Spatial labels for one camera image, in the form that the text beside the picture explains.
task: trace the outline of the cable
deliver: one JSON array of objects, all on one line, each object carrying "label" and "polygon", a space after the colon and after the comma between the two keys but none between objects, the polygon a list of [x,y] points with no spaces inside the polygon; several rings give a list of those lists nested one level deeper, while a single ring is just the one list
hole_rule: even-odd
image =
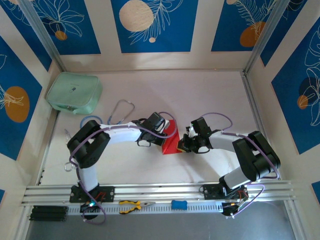
[{"label": "cable", "polygon": [[[225,130],[229,129],[229,128],[231,128],[231,127],[234,125],[230,117],[228,117],[227,115],[224,115],[224,114],[222,114],[222,113],[219,113],[219,112],[208,112],[208,113],[203,114],[201,117],[203,118],[204,116],[206,116],[206,115],[211,115],[211,114],[220,115],[220,116],[223,116],[223,117],[225,117],[226,119],[229,120],[230,125],[227,126],[227,127],[224,128],[224,129],[222,129],[222,131],[225,131]],[[264,159],[265,159],[265,160],[268,162],[268,164],[272,167],[272,169],[273,169],[273,171],[274,171],[274,173],[275,173],[275,175],[276,175],[276,176],[265,176],[265,177],[263,177],[263,179],[279,179],[279,178],[280,178],[280,174],[279,174],[277,168],[275,167],[275,165],[271,162],[271,160],[268,158],[268,156],[261,150],[261,148],[259,148],[259,147],[257,146],[257,144],[256,144],[254,141],[252,141],[249,137],[247,137],[247,136],[245,136],[245,135],[241,135],[241,134],[231,133],[231,132],[222,132],[222,134],[224,134],[224,135],[229,135],[229,136],[235,136],[235,137],[244,138],[244,139],[248,140],[248,141],[255,147],[255,149],[257,149],[257,150],[260,152],[260,154],[264,157]]]},{"label": "cable", "polygon": [[224,115],[222,113],[219,113],[219,112],[207,112],[207,113],[203,114],[202,116],[200,116],[200,118],[203,118],[204,116],[211,115],[211,114],[220,115],[220,116],[223,116],[223,117],[225,117],[226,119],[229,120],[230,126],[225,127],[224,129],[222,129],[222,131],[225,131],[225,130],[229,129],[234,125],[234,123],[232,122],[230,117],[228,117],[227,115]]},{"label": "cable", "polygon": [[263,185],[263,184],[248,184],[248,185],[260,186],[260,187],[262,187],[262,189],[261,189],[261,191],[260,191],[247,205],[245,205],[241,210],[239,210],[238,212],[236,212],[235,214],[233,214],[233,215],[232,215],[232,218],[234,218],[234,217],[237,216],[239,213],[241,213],[243,210],[245,210],[247,207],[249,207],[249,206],[254,202],[254,200],[256,200],[257,197],[259,197],[260,194],[262,194],[262,193],[264,192],[264,190],[265,190],[265,188],[266,188],[265,185]]},{"label": "cable", "polygon": [[81,122],[80,122],[80,128],[82,128],[84,126],[84,121],[87,120],[87,119],[98,119],[100,121],[100,124],[104,124],[104,122],[102,121],[102,119],[99,117],[99,116],[96,116],[96,115],[89,115],[89,116],[85,116]]},{"label": "cable", "polygon": [[105,128],[102,128],[102,129],[99,129],[98,131],[95,131],[94,133],[90,134],[86,139],[84,139],[71,153],[70,157],[69,157],[69,162],[71,164],[73,164],[75,167],[76,167],[76,176],[78,178],[78,183],[79,185],[82,187],[83,191],[85,192],[85,194],[88,195],[88,197],[98,206],[98,208],[103,212],[103,215],[104,215],[104,219],[102,222],[93,222],[93,221],[88,221],[87,219],[85,219],[85,213],[82,214],[82,217],[83,217],[83,221],[85,223],[88,223],[88,224],[93,224],[93,225],[101,225],[103,223],[105,223],[106,219],[107,219],[107,214],[105,212],[105,210],[103,209],[102,205],[100,203],[98,203],[95,198],[85,189],[85,186],[84,184],[82,183],[81,181],[81,178],[80,178],[80,174],[79,174],[79,165],[77,163],[75,163],[73,161],[73,158],[76,154],[76,152],[89,140],[91,139],[92,137],[94,137],[95,135],[97,135],[98,133],[101,133],[101,132],[104,132],[104,131],[109,131],[109,130],[113,130],[113,129],[139,129],[139,130],[143,130],[143,131],[146,131],[158,138],[161,138],[161,139],[168,139],[168,138],[171,138],[173,135],[175,135],[176,131],[177,131],[177,120],[174,118],[174,116],[172,116],[170,113],[166,112],[166,111],[161,111],[159,112],[159,114],[167,114],[169,115],[173,120],[174,120],[174,123],[175,123],[175,127],[174,127],[174,131],[168,135],[168,136],[161,136],[161,135],[158,135],[144,127],[140,127],[140,126],[134,126],[134,125],[115,125],[115,126],[108,126],[108,127],[105,127]]},{"label": "cable", "polygon": [[228,136],[235,136],[235,137],[244,138],[247,141],[249,141],[255,147],[255,149],[257,149],[259,151],[259,153],[268,162],[268,164],[273,169],[273,171],[274,171],[274,173],[276,175],[276,176],[264,176],[264,177],[262,177],[263,179],[279,179],[280,178],[280,174],[279,174],[277,168],[275,167],[275,165],[271,162],[271,160],[268,158],[268,156],[261,150],[261,148],[258,147],[258,145],[254,141],[252,141],[248,136],[245,136],[245,135],[242,135],[242,134],[231,133],[231,132],[223,132],[222,134],[223,135],[228,135]]}]

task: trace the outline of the blue eraser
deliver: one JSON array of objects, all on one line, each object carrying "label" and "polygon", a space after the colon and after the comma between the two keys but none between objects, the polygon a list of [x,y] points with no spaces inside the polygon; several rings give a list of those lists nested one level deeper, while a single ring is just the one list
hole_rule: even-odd
[{"label": "blue eraser", "polygon": [[187,201],[176,201],[172,200],[171,202],[171,209],[181,209],[181,210],[187,210]]}]

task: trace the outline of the metal frame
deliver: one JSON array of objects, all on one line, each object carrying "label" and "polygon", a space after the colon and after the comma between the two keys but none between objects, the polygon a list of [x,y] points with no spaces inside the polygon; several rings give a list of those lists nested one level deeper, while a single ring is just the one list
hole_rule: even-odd
[{"label": "metal frame", "polygon": [[55,61],[57,67],[60,71],[65,72],[67,68],[60,58],[60,54],[52,41],[51,37],[49,36],[48,31],[46,30],[45,26],[43,25],[40,17],[38,16],[36,10],[34,9],[32,3],[29,0],[17,0],[19,7],[24,14],[25,18],[30,23],[33,31],[35,32],[36,36],[42,43],[43,47],[49,54],[50,58]]},{"label": "metal frame", "polygon": [[[43,25],[40,24],[41,20],[35,13],[31,3],[28,0],[18,0],[22,12],[25,14],[27,20],[30,22],[35,33],[39,37],[41,43],[44,45],[45,49],[49,55],[54,59],[62,71],[66,70],[59,52],[54,46],[49,34],[44,29]],[[272,11],[267,25],[262,31],[260,38],[258,39],[255,47],[253,48],[252,54],[248,63],[246,64],[243,72],[240,71],[243,85],[248,97],[248,101],[251,107],[251,111],[255,120],[257,128],[265,135],[266,131],[264,129],[263,121],[260,117],[259,106],[257,105],[253,90],[251,87],[251,81],[248,76],[252,66],[259,58],[262,50],[267,44],[271,34],[273,33],[275,27],[277,26],[284,10],[286,9],[290,0],[278,1],[274,11]],[[58,120],[59,114],[55,116],[54,125],[52,127],[52,132],[50,136],[49,143],[46,147],[44,153],[40,171],[37,177],[36,184],[40,184],[42,173],[44,171],[44,165],[46,162],[48,149],[50,147],[50,142],[53,137],[53,132],[56,127],[56,122]],[[265,185],[265,191],[261,194],[256,201],[284,201],[287,213],[291,222],[291,226],[295,237],[297,239],[307,239],[306,236],[306,226],[301,217],[301,212],[299,206],[296,203],[296,195],[294,184],[289,180],[263,180],[261,181]],[[171,200],[187,200],[188,203],[201,206],[207,203],[220,203],[226,202],[224,200],[205,200],[203,194],[199,192],[199,187],[203,184],[214,184],[214,182],[199,182],[199,183],[156,183],[156,184],[116,184],[115,186],[115,196],[113,203],[103,203],[104,207],[114,208],[118,205],[119,200],[131,199],[139,201],[153,201],[157,204],[163,205],[168,204]],[[248,188],[249,200],[251,200],[260,189],[250,187]],[[55,206],[69,206],[72,209],[79,208],[79,203],[70,203],[69,197],[71,193],[71,185],[35,185],[28,186],[26,188],[22,203],[21,203],[21,218],[18,225],[18,229],[15,233],[14,239],[24,239],[27,235],[29,228],[29,214],[32,210],[33,205],[55,205]]]},{"label": "metal frame", "polygon": [[[132,201],[157,202],[159,204],[171,203],[172,200],[186,200],[188,203],[204,202],[234,202],[233,200],[205,200],[199,191],[203,184],[217,184],[218,182],[198,183],[152,183],[152,184],[102,184],[101,186],[114,186],[114,202],[104,204],[118,204],[118,201],[130,199]],[[257,201],[295,200],[293,185],[288,180],[264,180],[264,192]],[[22,199],[22,206],[55,205],[72,206],[79,203],[70,203],[72,185],[44,185],[28,186]],[[252,199],[260,192],[259,186],[248,186],[249,198]]]}]

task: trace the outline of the gray floor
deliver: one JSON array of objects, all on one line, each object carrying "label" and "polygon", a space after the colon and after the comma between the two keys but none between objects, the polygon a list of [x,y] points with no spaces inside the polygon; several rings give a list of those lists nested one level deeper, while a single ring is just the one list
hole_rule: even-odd
[{"label": "gray floor", "polygon": [[292,240],[282,202],[255,202],[235,219],[221,213],[109,215],[104,225],[31,222],[27,240]]}]

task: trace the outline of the pliers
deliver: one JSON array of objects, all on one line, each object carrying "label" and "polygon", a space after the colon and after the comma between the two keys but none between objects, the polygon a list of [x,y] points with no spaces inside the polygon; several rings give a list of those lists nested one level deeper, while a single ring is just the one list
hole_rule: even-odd
[{"label": "pliers", "polygon": [[134,207],[132,207],[131,209],[127,210],[127,211],[120,211],[120,214],[129,214],[131,212],[133,212],[134,210],[141,210],[141,208],[155,204],[156,202],[154,201],[145,201],[145,202],[140,202],[140,201],[129,201],[129,200],[124,200],[124,201],[119,201],[119,204],[133,204],[135,205]]}]

